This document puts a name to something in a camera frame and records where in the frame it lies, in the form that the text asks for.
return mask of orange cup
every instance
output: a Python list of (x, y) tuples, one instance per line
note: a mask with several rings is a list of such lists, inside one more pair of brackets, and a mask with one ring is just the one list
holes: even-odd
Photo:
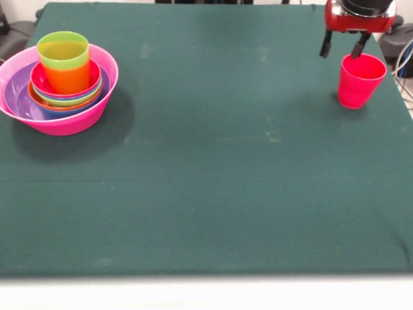
[(90, 84), (90, 62), (75, 69), (56, 70), (43, 65), (50, 85), (56, 94), (70, 95), (82, 92)]

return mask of red plastic cup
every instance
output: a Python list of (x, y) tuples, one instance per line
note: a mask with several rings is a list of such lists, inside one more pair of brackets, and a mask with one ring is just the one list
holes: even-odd
[(387, 67), (379, 58), (361, 54), (351, 55), (341, 63), (338, 101), (348, 109), (360, 109), (373, 96), (387, 73)]

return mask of yellow-green cup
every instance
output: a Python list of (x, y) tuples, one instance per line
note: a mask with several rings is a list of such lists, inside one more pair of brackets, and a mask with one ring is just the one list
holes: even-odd
[(37, 42), (42, 65), (55, 70), (72, 70), (89, 62), (89, 42), (76, 32), (58, 31)]

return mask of green bowl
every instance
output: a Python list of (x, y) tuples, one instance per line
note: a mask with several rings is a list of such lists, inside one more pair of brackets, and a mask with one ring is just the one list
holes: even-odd
[(98, 86), (96, 87), (96, 89), (93, 92), (89, 93), (85, 97), (80, 97), (80, 98), (72, 99), (72, 100), (50, 99), (50, 98), (45, 97), (44, 95), (42, 95), (42, 93), (40, 93), (35, 87), (33, 87), (33, 90), (35, 91), (35, 93), (37, 95), (39, 95), (40, 98), (42, 98), (43, 100), (49, 102), (51, 105), (55, 105), (57, 107), (72, 107), (74, 105), (80, 105), (82, 102), (85, 102), (86, 100), (89, 100), (90, 98), (95, 96), (96, 93), (99, 91), (101, 84), (102, 84), (102, 79), (100, 79)]
[(37, 42), (37, 52), (45, 66), (70, 70), (89, 61), (89, 42), (76, 32), (52, 32)]

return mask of green tablecloth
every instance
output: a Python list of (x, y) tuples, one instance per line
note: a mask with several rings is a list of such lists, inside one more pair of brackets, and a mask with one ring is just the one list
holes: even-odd
[(337, 103), (358, 36), (318, 57), (322, 6), (49, 4), (30, 45), (56, 30), (119, 84), (75, 136), (0, 117), (1, 276), (413, 270), (412, 120), (390, 75)]

